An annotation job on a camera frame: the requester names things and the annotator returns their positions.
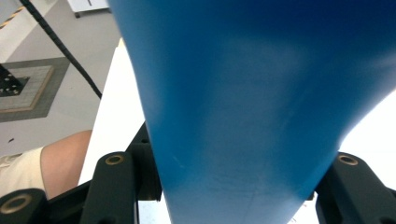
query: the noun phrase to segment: white table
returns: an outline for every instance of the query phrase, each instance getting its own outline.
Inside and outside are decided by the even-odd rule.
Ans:
[[[92,179],[101,157],[110,152],[125,151],[143,122],[134,70],[121,43],[110,65],[79,184]],[[145,224],[170,223],[165,199],[159,203],[139,202],[139,217]]]

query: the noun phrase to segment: skin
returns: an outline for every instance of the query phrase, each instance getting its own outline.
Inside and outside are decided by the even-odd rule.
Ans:
[[[78,185],[91,134],[75,133],[43,148],[41,173],[48,199]]]

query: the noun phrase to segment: black cable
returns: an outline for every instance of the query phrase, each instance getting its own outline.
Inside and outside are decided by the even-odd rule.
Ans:
[[[64,43],[59,39],[59,37],[53,32],[50,28],[49,24],[44,20],[41,14],[35,9],[35,6],[29,0],[21,0],[21,3],[26,7],[26,9],[30,12],[30,14],[35,18],[35,20],[40,24],[41,28],[47,33],[53,43],[58,47],[58,49],[64,54],[64,56],[73,64],[77,70],[82,74],[82,76],[87,80],[88,84],[92,87],[93,91],[99,97],[102,98],[102,93],[96,87],[95,83],[92,81],[90,75],[85,71],[85,69],[79,64],[76,58],[70,53],[70,51],[66,48]]]

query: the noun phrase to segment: screw hole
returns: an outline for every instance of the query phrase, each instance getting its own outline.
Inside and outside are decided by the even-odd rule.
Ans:
[[[114,155],[106,159],[107,165],[117,165],[123,162],[123,157],[121,155]]]
[[[29,194],[26,193],[20,194],[6,201],[0,207],[0,213],[11,214],[14,212],[18,212],[22,208],[26,207],[26,205],[28,205],[31,201],[32,201],[32,196],[30,196]]]
[[[359,163],[357,160],[346,155],[338,156],[338,160],[348,165],[357,165]]]

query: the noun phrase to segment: black metal frame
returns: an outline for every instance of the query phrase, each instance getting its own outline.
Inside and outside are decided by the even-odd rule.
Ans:
[[[339,153],[318,187],[321,224],[396,224],[396,192],[361,159]],[[139,223],[138,201],[159,201],[160,178],[144,124],[125,152],[104,156],[92,181],[50,200],[24,189],[0,198],[0,223]]]

